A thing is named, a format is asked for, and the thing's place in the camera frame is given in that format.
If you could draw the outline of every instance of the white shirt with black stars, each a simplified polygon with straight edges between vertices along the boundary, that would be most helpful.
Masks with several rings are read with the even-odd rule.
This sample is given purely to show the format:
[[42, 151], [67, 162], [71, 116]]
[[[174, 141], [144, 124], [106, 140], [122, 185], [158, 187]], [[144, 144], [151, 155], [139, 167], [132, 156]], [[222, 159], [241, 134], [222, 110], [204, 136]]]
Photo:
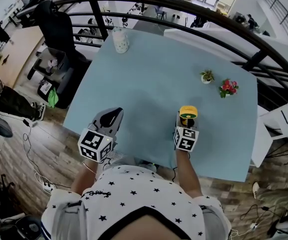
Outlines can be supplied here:
[[191, 198], [149, 169], [120, 165], [104, 171], [82, 196], [54, 190], [42, 216], [42, 232], [45, 239], [106, 240], [150, 215], [181, 239], [208, 240], [204, 209], [218, 218], [227, 239], [231, 225], [217, 199]]

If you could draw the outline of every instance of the black star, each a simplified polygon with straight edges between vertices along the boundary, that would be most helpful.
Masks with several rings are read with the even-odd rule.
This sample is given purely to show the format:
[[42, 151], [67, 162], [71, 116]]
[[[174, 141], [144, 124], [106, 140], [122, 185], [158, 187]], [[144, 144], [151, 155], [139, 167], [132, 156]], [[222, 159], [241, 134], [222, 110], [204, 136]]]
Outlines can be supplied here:
[[102, 221], [106, 221], [107, 219], [106, 219], [106, 216], [100, 216], [100, 218], [98, 218], [98, 219], [100, 219], [100, 220], [102, 220]]

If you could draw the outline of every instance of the white pot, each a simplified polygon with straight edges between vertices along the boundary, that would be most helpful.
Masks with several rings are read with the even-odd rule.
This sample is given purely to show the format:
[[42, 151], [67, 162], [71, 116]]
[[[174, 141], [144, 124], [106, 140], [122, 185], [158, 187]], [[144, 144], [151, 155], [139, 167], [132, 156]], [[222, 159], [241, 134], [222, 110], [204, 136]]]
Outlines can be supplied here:
[[202, 79], [203, 84], [206, 84], [206, 85], [207, 85], [207, 84], [210, 84], [210, 83], [211, 83], [211, 81], [205, 81], [203, 75], [202, 75], [202, 78], [201, 78], [201, 79]]

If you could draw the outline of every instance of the yellow object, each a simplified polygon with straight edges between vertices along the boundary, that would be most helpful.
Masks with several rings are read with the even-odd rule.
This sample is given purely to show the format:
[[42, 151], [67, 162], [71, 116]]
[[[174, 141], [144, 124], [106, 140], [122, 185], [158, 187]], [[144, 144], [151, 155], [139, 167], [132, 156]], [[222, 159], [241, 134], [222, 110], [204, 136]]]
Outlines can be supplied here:
[[198, 111], [194, 106], [182, 106], [179, 110], [179, 116], [183, 119], [193, 119], [198, 115]]

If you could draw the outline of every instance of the light blue table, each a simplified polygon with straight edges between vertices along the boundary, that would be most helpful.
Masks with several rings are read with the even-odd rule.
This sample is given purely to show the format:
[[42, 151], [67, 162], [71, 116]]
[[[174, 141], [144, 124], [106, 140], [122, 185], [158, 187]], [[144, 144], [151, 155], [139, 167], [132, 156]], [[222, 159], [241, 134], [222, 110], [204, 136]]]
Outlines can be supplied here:
[[[183, 105], [198, 109], [200, 132], [191, 162], [197, 174], [245, 181], [257, 122], [257, 81], [240, 67], [167, 37], [128, 30], [130, 48], [115, 51], [110, 36], [83, 78], [64, 126], [78, 134], [101, 110], [122, 107], [116, 150], [173, 168], [172, 132]], [[199, 75], [212, 69], [215, 82]], [[237, 95], [220, 98], [223, 79], [237, 81]]]

